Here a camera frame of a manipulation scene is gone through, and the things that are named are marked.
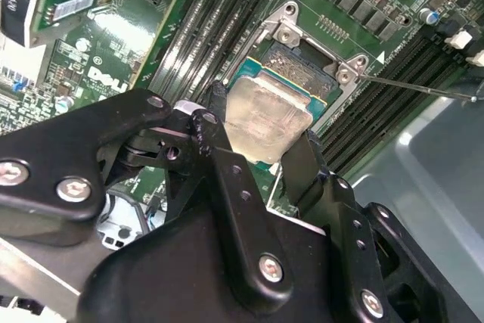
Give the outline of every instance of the white connector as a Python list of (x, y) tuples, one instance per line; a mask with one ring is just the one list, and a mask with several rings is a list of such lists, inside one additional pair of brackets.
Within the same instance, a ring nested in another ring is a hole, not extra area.
[(474, 66), (484, 67), (484, 49), (476, 54), (474, 57), (466, 58), (466, 61)]
[(459, 33), (454, 34), (451, 38), (447, 38), (445, 43), (449, 44), (455, 49), (464, 49), (470, 41), (472, 41), (472, 36), (465, 30), (461, 30)]

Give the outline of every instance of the mounting hole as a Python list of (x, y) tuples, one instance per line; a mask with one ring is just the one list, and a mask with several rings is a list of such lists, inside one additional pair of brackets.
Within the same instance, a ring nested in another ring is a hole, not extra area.
[(401, 22), (404, 26), (411, 25), (411, 18), (408, 15), (404, 15)]
[(232, 173), (235, 175), (240, 175), (242, 173), (242, 169), (239, 166), (232, 166)]
[(389, 219), (390, 218), (390, 214), (382, 206), (378, 206), (377, 209), (378, 209), (378, 212), (380, 213), (380, 215), (382, 215), (386, 219)]
[(286, 7), (285, 11), (286, 11), (286, 14), (287, 15), (294, 15), (294, 13), (296, 13), (296, 7), (294, 5), (292, 5), (292, 4), (289, 4)]
[(250, 195), (250, 193), (249, 193), (249, 192), (247, 192), (247, 191), (242, 191), (242, 192), (240, 193), (240, 196), (241, 196), (241, 197), (242, 197), (242, 199), (243, 199), (243, 200), (245, 200), (246, 202), (249, 202), (249, 201), (250, 201), (250, 198), (252, 197), (252, 196)]
[(128, 238), (129, 236), (131, 235), (131, 231), (128, 230), (127, 228), (121, 228), (119, 231), (118, 231), (118, 236), (119, 238)]
[(362, 251), (366, 250), (366, 245), (363, 241), (361, 240), (357, 240), (356, 241), (356, 245), (358, 245), (358, 248)]
[(180, 155), (180, 150), (177, 147), (169, 147), (165, 150), (165, 157), (167, 160), (175, 160)]
[(203, 115), (203, 118), (208, 121), (209, 123), (212, 123), (212, 124), (217, 124), (217, 118), (215, 117), (215, 115), (213, 115), (212, 113), (205, 113)]

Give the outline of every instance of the white sticker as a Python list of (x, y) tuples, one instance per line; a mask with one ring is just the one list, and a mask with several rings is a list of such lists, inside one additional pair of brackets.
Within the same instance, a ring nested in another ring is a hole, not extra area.
[(60, 3), (54, 12), (52, 21), (59, 20), (61, 18), (67, 17), (71, 14), (75, 14), (79, 11), (83, 11), (92, 6), (94, 0), (69, 0), (64, 3)]

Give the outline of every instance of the blue connector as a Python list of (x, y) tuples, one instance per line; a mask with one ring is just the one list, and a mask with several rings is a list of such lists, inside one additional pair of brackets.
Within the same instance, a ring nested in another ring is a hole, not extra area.
[(22, 91), (28, 85), (29, 85), (29, 80), (26, 77), (22, 77), (22, 76), (18, 78), (16, 77), (12, 85), (12, 91), (13, 92)]

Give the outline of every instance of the screw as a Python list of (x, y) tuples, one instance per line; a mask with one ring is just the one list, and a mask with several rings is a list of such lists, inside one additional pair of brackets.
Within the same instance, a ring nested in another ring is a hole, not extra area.
[(91, 187), (81, 178), (64, 179), (57, 185), (57, 195), (66, 202), (83, 202), (91, 195)]
[(150, 96), (148, 98), (148, 103), (158, 108), (163, 107), (163, 100), (161, 98), (158, 98), (157, 96)]
[(383, 217), (385, 217), (386, 219), (389, 219), (390, 218), (390, 214), (388, 213), (387, 210), (385, 210), (382, 206), (378, 206), (377, 207), (377, 210), (378, 212), (380, 213), (380, 215), (382, 215)]
[(349, 81), (348, 70), (343, 69), (341, 71), (338, 71), (337, 74), (336, 74), (336, 78), (337, 78), (339, 83), (348, 83), (348, 81)]
[(24, 183), (29, 178), (29, 170), (18, 162), (0, 163), (0, 185), (12, 186)]
[(346, 184), (346, 181), (344, 179), (338, 178), (338, 183), (340, 183), (341, 187), (348, 189), (348, 185)]
[(269, 255), (263, 255), (259, 260), (259, 269), (264, 278), (272, 283), (278, 283), (282, 280), (282, 267), (279, 262)]
[(203, 115), (203, 118), (208, 121), (209, 123), (212, 123), (212, 124), (217, 124), (217, 119), (215, 118), (215, 116), (211, 113), (205, 113)]
[(361, 300), (363, 300), (363, 305), (366, 310), (375, 318), (383, 317), (383, 307), (381, 306), (380, 300), (371, 293), (369, 290), (363, 290), (361, 292)]
[(289, 32), (286, 31), (286, 30), (283, 30), (281, 32), (281, 42), (287, 42), (289, 40), (289, 38), (290, 38)]

